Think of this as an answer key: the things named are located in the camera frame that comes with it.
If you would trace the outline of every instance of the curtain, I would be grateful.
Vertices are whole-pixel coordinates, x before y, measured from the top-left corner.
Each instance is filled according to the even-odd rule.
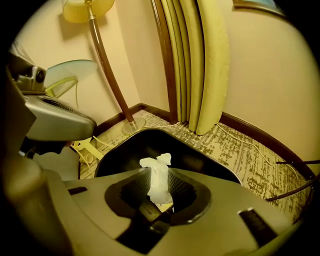
[[[229,44],[216,0],[161,0],[173,52],[179,122],[204,135],[219,122],[229,75]]]

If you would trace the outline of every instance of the patterned carpet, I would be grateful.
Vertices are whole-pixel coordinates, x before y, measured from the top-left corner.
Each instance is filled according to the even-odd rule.
[[[165,120],[144,110],[139,111],[133,116],[145,118],[147,126],[168,125]],[[256,145],[270,163],[283,161],[281,157],[254,139],[224,124],[220,123],[219,125],[236,138]],[[92,144],[98,148],[102,154],[106,154],[113,146],[120,144],[130,137],[122,133],[122,126],[123,122],[120,122],[98,137],[98,139],[110,145],[104,145],[96,140],[93,140]],[[296,172],[300,179],[299,181],[293,170],[286,165],[271,166],[267,164],[253,146],[232,138],[216,125],[203,136],[197,136],[188,130],[188,124],[180,123],[173,127],[164,127],[162,129],[229,167],[240,178],[245,188],[263,199],[281,195],[306,182],[304,178]],[[81,153],[86,155],[88,152],[84,149]],[[86,164],[81,164],[80,178],[93,178],[97,165],[98,162],[96,159],[92,162],[90,169]],[[309,192],[310,189],[305,189],[298,194],[273,201],[271,204],[283,212],[289,220],[294,222],[299,217],[307,201]]]

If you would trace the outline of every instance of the floor lamp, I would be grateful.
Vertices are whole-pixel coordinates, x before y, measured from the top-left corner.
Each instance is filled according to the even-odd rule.
[[[127,122],[122,127],[124,134],[132,134],[142,129],[146,120],[142,117],[133,118],[128,105],[121,93],[115,75],[111,69],[104,44],[101,39],[97,17],[104,15],[111,9],[115,0],[62,0],[62,12],[64,18],[71,23],[89,23],[91,37],[101,67],[111,90],[124,113]]]

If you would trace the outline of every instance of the yellow lamp shade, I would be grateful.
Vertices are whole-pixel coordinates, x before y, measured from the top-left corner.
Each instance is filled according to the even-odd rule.
[[[114,5],[115,0],[92,0],[92,13],[98,18],[104,15]],[[85,0],[62,0],[64,18],[71,23],[88,21],[88,11]]]

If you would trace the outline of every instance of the tissue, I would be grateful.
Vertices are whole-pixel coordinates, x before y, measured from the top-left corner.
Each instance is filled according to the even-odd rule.
[[[153,158],[140,160],[141,167],[151,168],[151,181],[148,196],[154,204],[170,204],[173,199],[169,193],[169,168],[171,165],[171,154],[165,153]]]

